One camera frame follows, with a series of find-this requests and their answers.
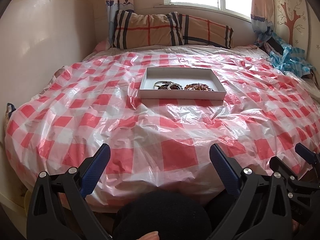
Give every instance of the pillow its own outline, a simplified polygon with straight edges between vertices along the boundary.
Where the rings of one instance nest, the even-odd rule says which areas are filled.
[[[213,45],[225,49],[233,47],[233,29],[207,19],[179,14],[184,44]]]
[[[184,45],[178,13],[138,15],[119,10],[115,16],[112,46],[118,49]]]

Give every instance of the metal bolt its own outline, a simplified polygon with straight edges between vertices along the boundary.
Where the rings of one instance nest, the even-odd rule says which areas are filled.
[[[243,170],[243,172],[244,172],[245,174],[247,174],[247,175],[250,175],[250,174],[252,173],[252,170],[249,169],[249,168],[245,168],[245,169]]]
[[[275,174],[273,174],[273,176],[275,176],[277,179],[281,178],[281,174],[279,172],[275,172]]]
[[[75,168],[75,167],[69,169],[70,174],[74,174],[76,172],[77,172],[77,168]]]
[[[47,173],[46,173],[45,171],[43,171],[43,172],[41,172],[41,173],[39,174],[39,177],[40,177],[40,178],[44,178],[45,176],[47,176]]]

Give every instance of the black stripe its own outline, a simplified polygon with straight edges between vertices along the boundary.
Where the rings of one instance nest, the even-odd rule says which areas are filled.
[[[227,49],[226,47],[218,44],[218,43],[215,43],[213,41],[208,41],[208,40],[204,40],[204,39],[201,39],[201,38],[196,38],[196,37],[185,37],[183,36],[184,39],[189,39],[189,41],[197,41],[197,42],[202,42],[202,43],[205,43],[207,45],[212,45],[212,46],[215,46],[215,47],[218,47],[218,48],[224,48],[224,49]]]
[[[228,48],[228,32],[229,32],[229,26],[226,26],[226,49]]]
[[[124,30],[123,30],[123,48],[127,49],[127,32],[128,32],[128,26],[129,26],[129,20],[132,15],[132,12],[129,12],[127,15],[127,18],[125,19],[124,23]]]
[[[168,18],[168,20],[169,20],[169,22],[170,22],[170,28],[171,28],[170,34],[171,34],[171,43],[172,43],[172,46],[176,46],[176,41],[175,41],[174,33],[173,33],[173,22],[172,22],[172,19],[171,19],[171,17],[170,17],[170,14],[166,14],[166,17]]]
[[[182,40],[181,40],[181,37],[180,37],[180,33],[179,33],[179,24],[178,24],[178,19],[176,18],[176,14],[175,13],[171,13],[172,15],[172,18],[176,24],[176,32],[177,32],[177,36],[178,36],[178,41],[179,41],[179,45],[182,46]]]
[[[182,30],[182,13],[179,13],[180,30]]]
[[[118,28],[118,14],[119,14],[119,10],[116,11],[116,15],[115,15],[115,20],[114,20],[114,31],[113,31],[113,36],[112,36],[112,46],[113,48],[115,48],[115,38],[116,38],[116,30]]]
[[[122,11],[121,15],[120,15],[120,19],[119,19],[119,27],[120,28],[122,27],[122,21],[123,21],[123,18],[124,18],[124,14],[125,14],[125,11]],[[120,35],[121,35],[121,30],[119,30],[118,36],[117,36],[117,48],[118,49],[121,49],[121,47],[120,47]]]
[[[231,49],[231,39],[232,39],[233,29],[230,30],[230,40],[229,40],[229,49]]]
[[[187,45],[188,43],[188,35],[189,35],[189,16],[186,15],[186,22],[185,22],[185,28],[184,28],[184,44]]]

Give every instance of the bed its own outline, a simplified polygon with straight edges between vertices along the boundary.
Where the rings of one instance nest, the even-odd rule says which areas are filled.
[[[139,99],[145,69],[171,66],[212,69],[227,91],[224,102]],[[157,188],[206,204],[223,190],[209,159],[213,143],[260,174],[272,173],[268,163],[275,155],[299,177],[311,168],[294,145],[320,150],[315,91],[272,68],[256,46],[119,50],[102,43],[83,62],[57,71],[41,94],[13,112],[6,153],[32,190],[39,172],[78,167],[109,144],[111,160],[86,198],[93,211],[115,212]]]

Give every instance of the white box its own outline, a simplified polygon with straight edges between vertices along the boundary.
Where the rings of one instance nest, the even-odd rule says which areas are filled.
[[[154,84],[158,81],[171,81],[180,84],[184,89],[193,83],[206,84],[213,91],[198,90],[158,90]],[[139,89],[139,97],[145,99],[205,99],[224,100],[226,90],[208,68],[183,68],[183,67],[148,67]]]

